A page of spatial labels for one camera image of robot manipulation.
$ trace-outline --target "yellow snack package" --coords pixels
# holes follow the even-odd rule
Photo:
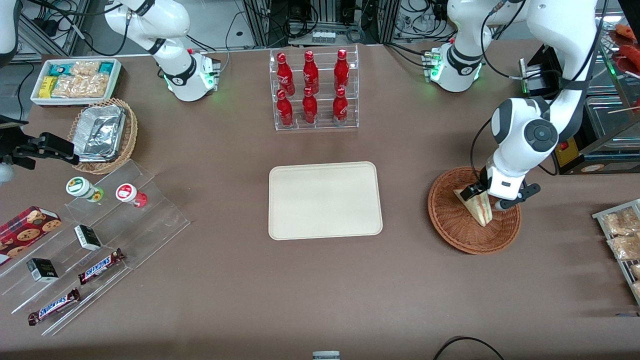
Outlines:
[[[58,77],[56,76],[45,76],[42,79],[42,85],[40,85],[40,90],[38,91],[38,97],[41,99],[51,98],[51,92],[53,91],[53,88],[56,86],[57,81],[58,81]]]

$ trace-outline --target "small jar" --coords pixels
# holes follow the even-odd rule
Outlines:
[[[67,183],[67,193],[88,202],[98,202],[104,196],[104,191],[98,186],[91,184],[89,180],[76,176]]]
[[[147,204],[147,194],[138,191],[132,184],[122,184],[116,190],[116,198],[127,204],[131,204],[136,208],[142,208]]]

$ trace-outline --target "red cookie box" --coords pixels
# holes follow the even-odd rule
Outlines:
[[[0,226],[0,266],[61,224],[57,214],[31,206]]]

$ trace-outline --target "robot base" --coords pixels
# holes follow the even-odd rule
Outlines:
[[[434,47],[430,53],[422,56],[422,64],[431,69],[424,69],[424,77],[427,82],[434,82],[444,90],[450,92],[463,92],[471,87],[471,84],[480,76],[480,68],[478,65],[475,72],[469,72],[467,75],[460,75],[447,59],[447,51],[451,44],[447,43],[441,47]]]
[[[196,71],[185,85],[177,86],[171,84],[166,76],[164,77],[169,90],[182,101],[196,101],[209,92],[218,90],[220,62],[213,62],[211,58],[202,54],[192,54],[191,56],[196,60]]]

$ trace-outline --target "teal snack package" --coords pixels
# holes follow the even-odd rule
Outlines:
[[[112,69],[113,69],[113,63],[101,63],[100,69],[98,70],[98,72],[104,72],[106,74],[110,74]]]
[[[74,64],[52,65],[49,76],[71,75],[71,68]]]

